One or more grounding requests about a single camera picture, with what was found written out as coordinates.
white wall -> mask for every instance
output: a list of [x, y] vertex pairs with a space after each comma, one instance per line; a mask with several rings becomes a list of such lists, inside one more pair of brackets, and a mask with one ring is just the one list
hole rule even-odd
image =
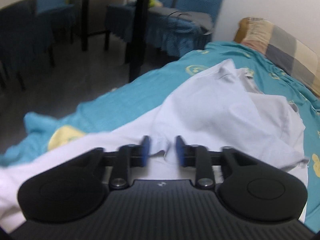
[[320, 55], [320, 0], [223, 0], [214, 40], [232, 40], [247, 16], [269, 20]]

gray floor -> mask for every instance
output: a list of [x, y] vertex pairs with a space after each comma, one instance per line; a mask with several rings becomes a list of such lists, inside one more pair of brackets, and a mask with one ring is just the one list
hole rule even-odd
[[[26, 136], [23, 117], [27, 112], [61, 118], [74, 112], [80, 102], [128, 82], [129, 65], [123, 64], [125, 43], [111, 36], [109, 51], [103, 50], [103, 43], [103, 35], [91, 37], [89, 50], [82, 52], [79, 38], [73, 45], [60, 41], [53, 47], [55, 68], [50, 68], [48, 55], [43, 54], [31, 70], [22, 73], [25, 92], [15, 78], [7, 82], [7, 90], [0, 90], [0, 153]], [[173, 60], [148, 47], [142, 73]]]

bed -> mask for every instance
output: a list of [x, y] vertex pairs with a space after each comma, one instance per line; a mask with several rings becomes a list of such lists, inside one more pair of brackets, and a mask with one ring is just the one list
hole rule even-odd
[[150, 71], [134, 82], [81, 103], [76, 112], [62, 119], [28, 113], [24, 122], [28, 136], [0, 156], [1, 166], [31, 162], [52, 146], [52, 138], [64, 129], [67, 141], [85, 133], [112, 131], [162, 104], [164, 99], [191, 76], [231, 58], [236, 68], [247, 68], [265, 94], [282, 95], [299, 108], [305, 125], [304, 153], [308, 165], [308, 202], [305, 225], [320, 230], [320, 101], [314, 90], [268, 60], [263, 53], [237, 42], [211, 42], [161, 69]]

white logo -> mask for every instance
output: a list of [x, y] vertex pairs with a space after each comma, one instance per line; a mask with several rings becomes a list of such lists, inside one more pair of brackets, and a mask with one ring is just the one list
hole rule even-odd
[[164, 187], [165, 185], [167, 185], [165, 182], [158, 183], [158, 186], [160, 186], [160, 187]]

ribbed black plastic panel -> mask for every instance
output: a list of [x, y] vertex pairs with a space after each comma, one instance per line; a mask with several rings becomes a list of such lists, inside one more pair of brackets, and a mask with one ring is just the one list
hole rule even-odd
[[27, 221], [11, 233], [15, 240], [309, 240], [313, 235], [297, 220], [272, 225], [242, 220], [189, 180], [136, 180], [110, 193], [83, 219], [56, 225]]

